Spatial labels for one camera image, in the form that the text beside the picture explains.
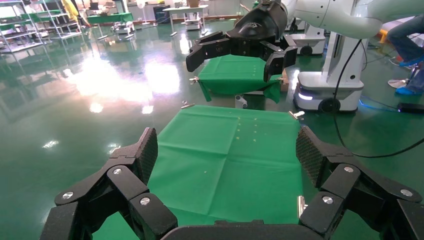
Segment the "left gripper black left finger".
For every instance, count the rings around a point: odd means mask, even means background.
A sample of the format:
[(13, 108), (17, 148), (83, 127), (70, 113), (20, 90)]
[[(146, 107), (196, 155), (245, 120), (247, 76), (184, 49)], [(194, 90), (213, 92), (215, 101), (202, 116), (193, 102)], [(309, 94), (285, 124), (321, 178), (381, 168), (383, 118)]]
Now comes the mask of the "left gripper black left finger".
[(97, 172), (55, 197), (40, 238), (90, 240), (119, 213), (139, 239), (162, 239), (178, 220), (148, 188), (157, 157), (157, 132), (148, 127), (136, 143), (115, 149)]

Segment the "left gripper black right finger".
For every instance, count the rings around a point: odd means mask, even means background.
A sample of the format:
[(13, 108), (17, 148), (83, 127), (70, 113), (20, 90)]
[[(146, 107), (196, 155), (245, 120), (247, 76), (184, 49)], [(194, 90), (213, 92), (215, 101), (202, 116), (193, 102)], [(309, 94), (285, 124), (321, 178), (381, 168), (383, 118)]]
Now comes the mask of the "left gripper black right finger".
[(366, 168), (346, 148), (321, 141), (305, 125), (295, 153), (318, 190), (299, 216), (301, 225), (328, 240), (351, 211), (382, 240), (423, 239), (424, 205), (418, 192)]

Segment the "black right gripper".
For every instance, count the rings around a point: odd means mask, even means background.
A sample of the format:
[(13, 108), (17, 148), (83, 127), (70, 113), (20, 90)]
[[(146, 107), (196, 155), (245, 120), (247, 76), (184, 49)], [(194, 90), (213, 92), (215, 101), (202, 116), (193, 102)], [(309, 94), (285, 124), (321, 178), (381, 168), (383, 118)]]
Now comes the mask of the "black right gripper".
[[(263, 1), (243, 16), (232, 30), (217, 31), (194, 41), (186, 56), (188, 72), (194, 72), (205, 60), (235, 55), (260, 57), (265, 41), (274, 44), (283, 35), (289, 21), (294, 18), (295, 1)], [(298, 48), (286, 49), (274, 45), (263, 48), (263, 81), (269, 82), (274, 75), (280, 75), (286, 67), (296, 64)]]

